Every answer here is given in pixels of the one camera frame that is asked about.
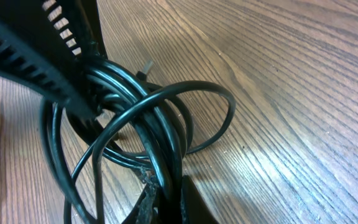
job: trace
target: black cable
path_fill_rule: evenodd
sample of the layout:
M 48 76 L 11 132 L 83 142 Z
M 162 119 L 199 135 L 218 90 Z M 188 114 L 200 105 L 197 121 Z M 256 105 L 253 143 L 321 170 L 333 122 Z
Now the black cable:
M 185 154 L 204 149 L 226 131 L 236 106 L 233 95 L 217 84 L 203 81 L 186 81 L 161 87 L 141 81 L 125 68 L 103 58 L 92 58 L 85 65 L 86 77 L 92 83 L 92 91 L 100 107 L 114 112 L 115 115 L 103 128 L 96 120 L 83 120 L 67 111 L 68 120 L 75 132 L 90 145 L 71 175 L 60 139 L 63 108 L 43 100 L 40 113 L 45 157 L 54 179 L 65 194 L 64 222 L 71 223 L 71 206 L 74 206 L 85 223 L 104 223 L 102 156 L 132 169 L 138 175 L 145 170 L 153 170 L 167 203 L 178 205 L 182 177 L 181 161 Z M 195 90 L 210 91 L 225 97 L 229 108 L 219 131 L 211 139 L 189 149 L 193 140 L 193 119 L 188 108 L 176 95 Z M 185 128 L 165 100 L 171 101 L 183 115 Z M 136 130 L 145 147 L 145 153 L 124 152 L 111 140 L 127 123 Z M 96 218 L 85 209 L 75 187 L 78 175 L 90 157 L 95 182 Z M 149 182 L 146 185 L 137 205 L 124 223 L 136 220 L 136 217 L 132 216 L 136 215 L 141 201 L 150 189 L 150 184 Z

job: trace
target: brown wooden tabletop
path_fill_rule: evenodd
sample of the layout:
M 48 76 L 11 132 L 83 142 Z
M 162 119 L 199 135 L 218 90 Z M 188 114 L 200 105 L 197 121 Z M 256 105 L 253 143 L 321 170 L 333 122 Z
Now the brown wooden tabletop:
M 207 80 L 235 95 L 226 134 L 183 161 L 221 223 L 358 223 L 358 1 L 98 2 L 111 60 L 132 72 L 153 60 L 154 83 Z M 181 98 L 195 143 L 212 136 L 224 100 L 198 91 Z M 38 94 L 0 78 L 0 223 L 63 223 L 39 105 Z M 72 169 L 86 144 L 66 119 L 62 129 Z M 119 134 L 125 150 L 143 150 L 131 127 Z M 77 187 L 94 213 L 90 168 Z M 106 160 L 103 178 L 106 221 L 120 223 L 143 185 Z M 73 220 L 81 223 L 75 212 Z

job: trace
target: wood grain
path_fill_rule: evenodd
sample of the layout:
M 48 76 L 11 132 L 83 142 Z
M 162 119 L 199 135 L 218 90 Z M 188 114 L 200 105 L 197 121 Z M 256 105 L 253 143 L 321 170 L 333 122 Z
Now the wood grain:
M 99 0 L 109 58 L 160 85 L 207 80 L 238 102 L 227 133 L 184 160 L 221 223 L 358 223 L 358 1 Z M 218 130 L 218 96 L 181 96 L 195 143 Z M 62 223 L 38 132 L 40 96 L 0 78 L 0 223 Z M 105 114 L 101 120 L 109 119 Z M 67 121 L 71 168 L 86 144 Z M 120 131 L 127 151 L 142 145 Z M 78 188 L 94 211 L 91 165 Z M 106 221 L 120 223 L 143 186 L 104 161 Z M 73 213 L 73 220 L 81 223 Z

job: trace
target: thick black cable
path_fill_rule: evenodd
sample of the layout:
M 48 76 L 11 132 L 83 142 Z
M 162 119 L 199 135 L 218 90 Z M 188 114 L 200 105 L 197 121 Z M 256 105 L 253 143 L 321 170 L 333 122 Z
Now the thick black cable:
M 96 120 L 83 120 L 67 112 L 75 132 L 90 145 L 71 175 L 60 139 L 62 108 L 45 100 L 41 106 L 40 125 L 45 157 L 54 179 L 66 197 L 64 222 L 71 223 L 71 206 L 74 206 L 85 223 L 104 223 L 102 156 L 132 169 L 138 176 L 144 174 L 145 170 L 152 169 L 168 205 L 178 206 L 181 160 L 185 154 L 202 150 L 222 136 L 234 116 L 236 102 L 233 95 L 225 88 L 209 82 L 187 81 L 166 87 L 143 82 L 120 65 L 102 58 L 92 58 L 85 64 L 84 71 L 92 83 L 95 98 L 102 108 L 114 112 L 115 115 L 103 128 Z M 186 105 L 176 95 L 195 90 L 210 91 L 225 97 L 229 108 L 218 132 L 211 139 L 189 149 L 193 140 L 193 119 Z M 165 100 L 171 101 L 183 115 L 185 127 Z M 113 136 L 127 123 L 136 130 L 145 152 L 124 152 L 112 141 Z M 78 175 L 90 157 L 93 163 L 96 218 L 86 211 L 75 187 Z M 145 197 L 147 188 L 142 192 L 137 205 L 140 205 Z M 138 210 L 139 206 L 135 206 L 124 223 L 136 220 L 136 217 L 132 216 L 136 215 Z

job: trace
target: thin black wire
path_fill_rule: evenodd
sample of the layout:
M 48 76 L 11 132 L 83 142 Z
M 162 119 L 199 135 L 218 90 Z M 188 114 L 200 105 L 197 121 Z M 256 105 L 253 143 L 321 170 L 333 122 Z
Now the thin black wire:
M 135 75 L 103 58 L 92 58 L 84 67 L 87 79 L 93 84 L 96 99 L 101 107 L 115 113 L 103 128 L 96 120 L 83 120 L 67 111 L 68 120 L 87 144 L 90 145 L 70 175 L 62 150 L 60 125 L 62 111 L 58 104 L 42 101 L 40 126 L 45 157 L 53 178 L 65 194 L 64 223 L 71 223 L 71 206 L 85 223 L 104 223 L 101 158 L 115 162 L 141 174 L 142 170 L 153 170 L 157 182 L 169 204 L 178 204 L 182 177 L 182 159 L 185 154 L 198 152 L 218 140 L 234 116 L 236 102 L 225 88 L 210 82 L 186 81 L 161 87 L 139 80 Z M 189 149 L 193 140 L 193 119 L 184 102 L 176 95 L 187 91 L 210 91 L 228 102 L 225 120 L 219 131 L 204 143 Z M 178 116 L 165 100 L 171 101 L 183 115 L 185 128 Z M 145 153 L 124 152 L 112 137 L 127 123 L 136 130 Z M 96 218 L 84 206 L 75 187 L 75 182 L 86 161 L 92 157 L 96 195 Z M 135 220 L 144 191 L 124 223 Z

